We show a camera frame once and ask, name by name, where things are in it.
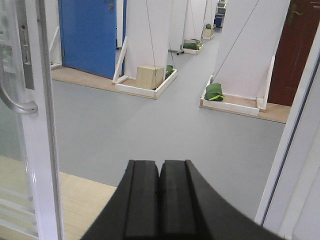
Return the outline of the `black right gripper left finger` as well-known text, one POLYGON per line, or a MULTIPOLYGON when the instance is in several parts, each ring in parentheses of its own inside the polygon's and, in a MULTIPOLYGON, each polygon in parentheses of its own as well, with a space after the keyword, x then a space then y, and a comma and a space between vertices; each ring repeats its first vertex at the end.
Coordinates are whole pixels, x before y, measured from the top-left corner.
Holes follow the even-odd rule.
POLYGON ((114 194, 82 239, 158 239, 158 183, 154 161, 130 160, 114 194))

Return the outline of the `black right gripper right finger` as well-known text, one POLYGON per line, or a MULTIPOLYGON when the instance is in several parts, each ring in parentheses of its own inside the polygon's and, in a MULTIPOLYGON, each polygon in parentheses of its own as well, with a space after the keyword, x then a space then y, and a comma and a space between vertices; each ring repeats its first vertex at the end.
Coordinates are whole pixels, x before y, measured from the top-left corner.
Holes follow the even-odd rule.
POLYGON ((280 239, 229 204, 191 160, 166 160, 160 189, 162 240, 280 239))

